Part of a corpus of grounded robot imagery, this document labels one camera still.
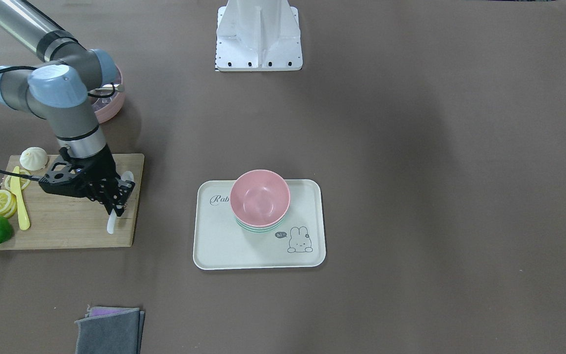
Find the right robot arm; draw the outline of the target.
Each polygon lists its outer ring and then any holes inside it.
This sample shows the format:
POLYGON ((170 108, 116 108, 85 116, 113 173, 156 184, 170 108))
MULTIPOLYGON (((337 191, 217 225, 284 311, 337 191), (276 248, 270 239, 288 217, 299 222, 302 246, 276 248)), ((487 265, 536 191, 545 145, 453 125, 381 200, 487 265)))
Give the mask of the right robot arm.
POLYGON ((60 146, 42 176, 48 194, 89 199, 121 216, 135 188, 123 180, 88 99, 118 73, 104 50, 86 49, 27 0, 0 0, 0 27, 41 60, 38 66, 0 68, 0 103, 45 119, 60 146))

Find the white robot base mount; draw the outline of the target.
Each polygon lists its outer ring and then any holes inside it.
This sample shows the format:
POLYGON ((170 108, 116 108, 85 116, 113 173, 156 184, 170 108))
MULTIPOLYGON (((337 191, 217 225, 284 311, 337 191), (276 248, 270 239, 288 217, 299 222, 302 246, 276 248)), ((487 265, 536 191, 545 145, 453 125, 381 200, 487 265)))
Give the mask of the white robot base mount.
POLYGON ((216 18, 215 70, 302 69, 299 11, 287 0, 229 0, 216 18))

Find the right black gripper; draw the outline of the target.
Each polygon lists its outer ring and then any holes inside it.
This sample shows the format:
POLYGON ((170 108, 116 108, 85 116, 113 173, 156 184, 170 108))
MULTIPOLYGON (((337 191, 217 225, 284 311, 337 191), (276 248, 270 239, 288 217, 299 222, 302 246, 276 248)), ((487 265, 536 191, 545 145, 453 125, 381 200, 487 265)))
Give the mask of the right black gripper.
POLYGON ((61 147, 51 168, 39 179, 39 186, 48 194, 98 201, 108 215, 114 211, 120 217, 136 183, 133 178, 119 178, 106 144, 86 158, 72 157, 67 148, 61 147))

